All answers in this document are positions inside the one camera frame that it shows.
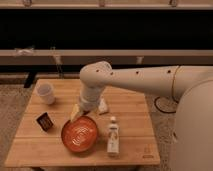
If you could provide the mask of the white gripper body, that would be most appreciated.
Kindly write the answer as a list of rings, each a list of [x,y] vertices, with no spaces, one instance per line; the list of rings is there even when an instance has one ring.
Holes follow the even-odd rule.
[[[79,107],[82,111],[92,111],[99,106],[103,88],[83,87],[79,95]]]

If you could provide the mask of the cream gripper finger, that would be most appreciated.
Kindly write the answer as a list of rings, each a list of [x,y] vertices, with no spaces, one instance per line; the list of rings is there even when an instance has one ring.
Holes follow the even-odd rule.
[[[99,106],[98,106],[98,113],[99,113],[99,114],[106,114],[106,113],[108,113],[108,112],[109,112],[108,105],[107,105],[105,99],[102,98],[102,99],[100,100],[100,103],[99,103]]]
[[[70,115],[70,121],[74,122],[77,118],[79,118],[82,115],[83,115],[83,111],[81,110],[81,108],[79,107],[78,104],[75,104],[72,108],[72,112]]]

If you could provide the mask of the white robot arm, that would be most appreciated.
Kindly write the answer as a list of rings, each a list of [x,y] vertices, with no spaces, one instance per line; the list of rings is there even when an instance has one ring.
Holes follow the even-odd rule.
[[[171,171],[213,171],[213,66],[114,69],[101,61],[84,66],[79,77],[82,111],[97,108],[107,86],[176,101]]]

